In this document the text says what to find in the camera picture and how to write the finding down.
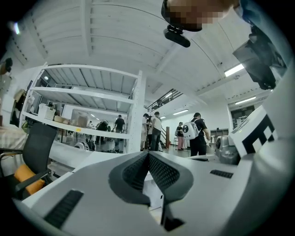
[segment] storage rack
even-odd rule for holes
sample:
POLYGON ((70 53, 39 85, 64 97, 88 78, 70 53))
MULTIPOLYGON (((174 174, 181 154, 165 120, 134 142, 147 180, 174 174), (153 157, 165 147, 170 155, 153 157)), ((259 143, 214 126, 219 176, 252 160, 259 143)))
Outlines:
POLYGON ((91 65, 52 65, 37 67, 40 70, 24 101, 20 114, 19 127, 25 117, 36 121, 71 130, 78 133, 94 136, 125 139, 127 141, 127 153, 139 151, 143 102, 139 102, 142 96, 142 72, 138 75, 111 68, 91 65), (46 71, 54 80, 54 87, 36 87, 36 82, 46 71), (48 99, 50 102, 76 106, 78 110, 93 111, 110 115, 124 114, 127 116, 128 132, 125 134, 80 128, 68 124, 59 123, 27 113, 28 97, 33 93, 48 99))

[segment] white bag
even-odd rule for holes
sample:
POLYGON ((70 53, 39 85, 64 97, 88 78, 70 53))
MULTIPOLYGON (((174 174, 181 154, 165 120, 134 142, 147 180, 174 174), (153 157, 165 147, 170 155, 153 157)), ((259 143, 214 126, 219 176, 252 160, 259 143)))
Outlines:
POLYGON ((201 129, 198 130, 198 127, 195 122, 186 122, 183 125, 183 136, 186 140, 195 139, 197 136, 199 136, 199 133, 201 132, 201 129))

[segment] gray machine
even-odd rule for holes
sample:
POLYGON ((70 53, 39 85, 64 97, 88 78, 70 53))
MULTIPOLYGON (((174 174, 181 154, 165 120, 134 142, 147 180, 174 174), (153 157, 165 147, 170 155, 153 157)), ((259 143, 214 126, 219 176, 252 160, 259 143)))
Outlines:
POLYGON ((133 153, 86 166, 20 212, 47 235, 238 235, 276 208, 294 177, 294 139, 274 141, 239 165, 133 153), (142 194, 147 172, 164 195, 161 225, 142 194))

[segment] white metal shelf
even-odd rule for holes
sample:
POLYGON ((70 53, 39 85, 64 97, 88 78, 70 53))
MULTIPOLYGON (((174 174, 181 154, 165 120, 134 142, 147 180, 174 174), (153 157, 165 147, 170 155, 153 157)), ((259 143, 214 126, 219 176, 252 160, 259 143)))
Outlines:
POLYGON ((31 90, 53 102, 107 111, 127 113, 131 104, 134 104, 133 100, 121 96, 79 89, 34 87, 31 90))
POLYGON ((35 116, 35 115, 29 114, 27 112, 23 112, 23 115, 27 116, 33 120, 37 120, 39 122, 42 122, 42 123, 45 123, 45 124, 48 124, 48 125, 60 128, 60 129, 64 129, 64 130, 70 130, 70 131, 88 134, 88 135, 94 135, 94 136, 103 136, 103 137, 119 138, 119 139, 130 139, 129 134, 121 134, 121 133, 115 133, 115 132, 106 132, 106 131, 101 131, 101 130, 81 128, 81 127, 77 127, 77 126, 73 126, 73 125, 69 125, 69 124, 63 124, 63 123, 48 120, 45 118, 41 118, 39 116, 35 116))
POLYGON ((102 89, 130 95, 138 75, 110 68, 86 65, 54 65, 44 67, 59 86, 102 89))

